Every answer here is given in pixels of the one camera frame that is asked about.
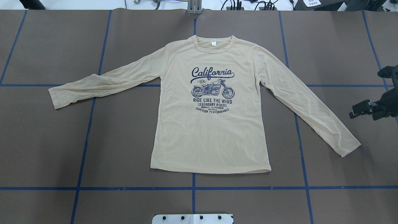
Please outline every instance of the shirt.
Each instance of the shirt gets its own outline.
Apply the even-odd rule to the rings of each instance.
[[[195,173],[271,170],[260,85],[346,156],[360,143],[277,57],[238,39],[196,35],[135,62],[49,89],[55,109],[121,92],[160,77],[151,168]]]

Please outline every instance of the white floor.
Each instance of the white floor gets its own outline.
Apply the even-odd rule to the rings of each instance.
[[[155,9],[157,5],[153,0],[141,0],[139,4],[135,4],[133,0],[126,0],[126,3],[124,0],[41,0],[41,3],[48,10],[110,10],[125,8],[126,5],[128,9],[150,10]],[[223,3],[224,0],[202,0],[202,7],[211,10],[220,10]],[[254,10],[256,5],[257,3],[250,3],[248,0],[242,1],[242,7],[244,7],[245,10]],[[224,10],[227,6],[231,6],[229,1],[225,4]],[[293,10],[293,6],[289,0],[278,0],[275,2],[275,6],[278,10]],[[389,0],[383,4],[383,7],[394,12],[398,10],[397,4],[392,4]],[[186,0],[162,0],[159,7],[161,10],[179,8],[187,8]],[[2,0],[0,1],[0,9],[23,10],[24,7],[18,0]],[[344,11],[344,9],[345,4],[340,7],[339,11]]]

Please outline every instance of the shirt hem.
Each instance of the shirt hem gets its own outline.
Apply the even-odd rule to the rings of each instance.
[[[233,174],[233,173],[266,173],[271,171],[271,166],[261,167],[243,167],[239,169],[203,169],[198,167],[183,167],[165,163],[151,162],[150,167],[153,169],[162,169],[174,172],[189,173],[211,173],[211,174]]]

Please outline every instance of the crew neckline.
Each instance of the crew neckline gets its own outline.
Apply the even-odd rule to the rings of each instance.
[[[214,53],[221,53],[221,52],[229,50],[234,45],[235,41],[237,40],[237,38],[234,35],[232,35],[230,37],[224,37],[224,38],[205,38],[205,37],[198,37],[196,35],[193,35],[191,37],[191,39],[192,39],[193,45],[195,46],[195,48],[198,51],[206,52],[206,53],[213,53],[213,54]],[[229,43],[228,43],[227,46],[225,46],[225,47],[223,47],[221,49],[210,49],[210,48],[203,48],[203,47],[199,46],[198,40],[203,40],[203,41],[204,40],[207,40],[207,41],[225,41],[225,40],[229,40]]]

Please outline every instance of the graphic print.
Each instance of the graphic print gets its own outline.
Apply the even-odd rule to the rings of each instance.
[[[234,89],[225,85],[225,79],[217,79],[217,81],[214,81],[210,84],[194,86],[191,91],[191,94],[194,97],[201,97],[201,96],[205,96],[205,95],[218,96],[220,93],[221,86],[224,87],[224,89],[221,92],[223,97],[225,97],[226,99],[229,100],[235,96]]]
[[[229,105],[232,104],[235,90],[227,86],[225,82],[226,79],[235,77],[231,70],[214,71],[213,67],[205,67],[203,71],[199,71],[199,67],[195,67],[192,70],[192,77],[191,83],[199,79],[197,82],[200,84],[194,85],[191,90],[196,110],[209,114],[220,114],[229,111]],[[211,79],[217,80],[206,83],[207,81],[204,79],[209,81]]]

